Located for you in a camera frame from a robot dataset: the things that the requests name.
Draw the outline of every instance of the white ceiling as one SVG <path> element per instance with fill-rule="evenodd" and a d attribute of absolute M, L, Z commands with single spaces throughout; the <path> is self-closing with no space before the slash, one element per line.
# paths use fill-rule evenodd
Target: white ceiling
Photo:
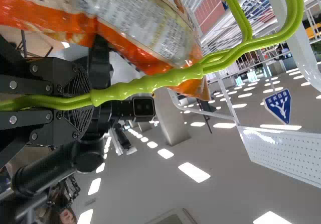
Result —
<path fill-rule="evenodd" d="M 291 124 L 303 126 L 301 131 L 320 133 L 321 99 L 315 98 L 320 93 L 311 86 L 301 87 L 304 78 L 293 80 L 293 77 L 284 73 L 279 76 L 281 83 L 277 85 L 289 88 L 292 94 Z M 250 91 L 251 97 L 237 98 L 246 86 L 231 95 L 233 104 L 247 103 L 246 107 L 236 109 L 242 125 L 279 124 L 260 105 L 269 95 L 263 94 L 268 88 L 264 87 L 265 83 L 260 80 Z M 212 105 L 222 107 L 219 113 L 227 112 L 226 102 L 219 99 L 215 98 Z M 142 133 L 158 143 L 157 148 L 150 149 L 127 133 L 138 152 L 118 157 L 114 150 L 109 150 L 103 172 L 77 175 L 83 190 L 75 203 L 77 215 L 92 208 L 92 224 L 144 224 L 171 208 L 184 207 L 199 224 L 249 224 L 268 211 L 292 224 L 319 223 L 320 189 L 251 163 L 236 128 L 212 128 L 211 135 L 207 126 L 190 126 L 192 122 L 204 121 L 203 116 L 183 115 L 191 139 L 169 147 L 160 127 L 155 127 Z M 211 126 L 217 122 L 225 121 L 210 120 Z M 157 153 L 161 148 L 169 149 L 174 156 L 163 159 Z M 201 168 L 211 178 L 196 183 L 178 169 L 185 162 Z M 88 196 L 90 183 L 97 177 L 102 178 L 100 190 Z M 85 206 L 85 202 L 93 198 L 96 201 Z"/>

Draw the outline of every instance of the green plastic handle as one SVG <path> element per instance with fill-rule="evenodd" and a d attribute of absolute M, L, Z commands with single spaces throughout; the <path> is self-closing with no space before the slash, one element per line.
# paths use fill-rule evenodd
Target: green plastic handle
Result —
<path fill-rule="evenodd" d="M 152 93 L 156 89 L 166 86 L 178 86 L 190 79 L 202 79 L 203 68 L 195 64 L 184 69 L 172 69 L 165 74 L 144 76 L 141 79 L 134 79 L 130 83 L 117 83 L 107 89 L 92 90 L 90 98 L 94 106 L 110 100 L 125 100 L 137 93 Z"/>

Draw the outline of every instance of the blue sign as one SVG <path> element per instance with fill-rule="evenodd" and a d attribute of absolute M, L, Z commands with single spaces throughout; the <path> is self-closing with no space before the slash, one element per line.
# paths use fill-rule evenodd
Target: blue sign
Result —
<path fill-rule="evenodd" d="M 290 123 L 291 95 L 288 89 L 264 99 L 265 108 L 284 124 Z"/>

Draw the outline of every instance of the orange snack package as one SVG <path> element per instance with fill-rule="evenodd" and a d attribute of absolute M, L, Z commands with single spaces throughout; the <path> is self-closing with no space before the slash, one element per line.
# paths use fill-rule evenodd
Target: orange snack package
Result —
<path fill-rule="evenodd" d="M 99 34 L 147 75 L 189 67 L 203 57 L 180 0 L 0 0 L 0 7 L 1 25 L 59 41 L 90 47 Z M 205 77 L 173 90 L 209 99 Z"/>

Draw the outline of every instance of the rectangular ceiling light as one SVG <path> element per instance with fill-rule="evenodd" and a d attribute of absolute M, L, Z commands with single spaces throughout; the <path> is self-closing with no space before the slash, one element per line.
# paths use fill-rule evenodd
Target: rectangular ceiling light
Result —
<path fill-rule="evenodd" d="M 301 73 L 301 71 L 292 72 L 292 73 L 289 74 L 289 76 L 297 75 L 297 74 L 300 74 L 300 73 Z"/>
<path fill-rule="evenodd" d="M 296 77 L 294 77 L 293 79 L 296 80 L 296 79 L 300 79 L 300 78 L 304 78 L 304 76 L 303 76 L 303 75 L 296 76 Z"/>
<path fill-rule="evenodd" d="M 100 182 L 101 182 L 101 178 L 94 179 L 91 182 L 88 195 L 95 194 L 97 191 L 99 191 Z"/>
<path fill-rule="evenodd" d="M 256 87 L 248 87 L 246 89 L 244 89 L 243 91 L 251 91 L 252 89 L 255 89 Z"/>
<path fill-rule="evenodd" d="M 246 93 L 246 94 L 239 95 L 238 98 L 249 97 L 251 95 L 252 93 Z"/>
<path fill-rule="evenodd" d="M 302 126 L 299 125 L 260 125 L 261 128 L 278 129 L 278 130 L 299 130 Z"/>
<path fill-rule="evenodd" d="M 94 210 L 90 209 L 80 214 L 77 224 L 90 224 Z"/>
<path fill-rule="evenodd" d="M 192 165 L 191 163 L 184 163 L 183 165 L 179 166 L 179 169 L 195 180 L 197 183 L 201 183 L 204 180 L 207 180 L 211 176 L 206 173 L 205 171 L 197 168 L 196 166 Z"/>
<path fill-rule="evenodd" d="M 295 69 L 286 71 L 286 73 L 291 73 L 291 72 L 295 72 L 295 71 L 298 71 L 298 70 L 299 70 L 298 68 L 295 68 Z"/>
<path fill-rule="evenodd" d="M 194 123 L 191 123 L 191 126 L 193 127 L 201 127 L 201 126 L 204 126 L 205 123 L 204 122 L 194 122 Z"/>
<path fill-rule="evenodd" d="M 147 143 L 147 146 L 150 147 L 151 149 L 154 149 L 158 146 L 154 141 L 150 141 Z"/>
<path fill-rule="evenodd" d="M 148 141 L 148 138 L 142 137 L 140 140 L 141 140 L 143 143 L 146 143 L 146 142 Z"/>
<path fill-rule="evenodd" d="M 254 224 L 291 224 L 286 219 L 278 216 L 277 214 L 269 211 L 266 214 L 256 219 Z"/>
<path fill-rule="evenodd" d="M 254 82 L 254 83 L 250 83 L 248 86 L 251 87 L 251 86 L 255 86 L 257 84 L 258 84 L 258 82 Z"/>
<path fill-rule="evenodd" d="M 245 107 L 247 104 L 246 103 L 242 103 L 242 104 L 235 104 L 235 105 L 233 105 L 232 107 L 233 108 L 243 108 L 243 107 Z"/>
<path fill-rule="evenodd" d="M 309 86 L 309 85 L 311 85 L 310 82 L 304 82 L 303 84 L 301 84 L 302 87 L 304 87 L 304 86 Z"/>
<path fill-rule="evenodd" d="M 217 124 L 213 125 L 213 127 L 220 128 L 220 129 L 231 129 L 235 126 L 236 126 L 236 124 L 234 124 L 234 123 L 217 123 Z"/>
<path fill-rule="evenodd" d="M 158 150 L 157 152 L 160 156 L 162 156 L 164 159 L 169 159 L 170 157 L 173 157 L 174 154 L 167 150 L 167 149 L 161 149 L 161 150 Z"/>
<path fill-rule="evenodd" d="M 96 169 L 96 173 L 100 173 L 105 169 L 105 163 L 102 163 L 97 169 Z"/>

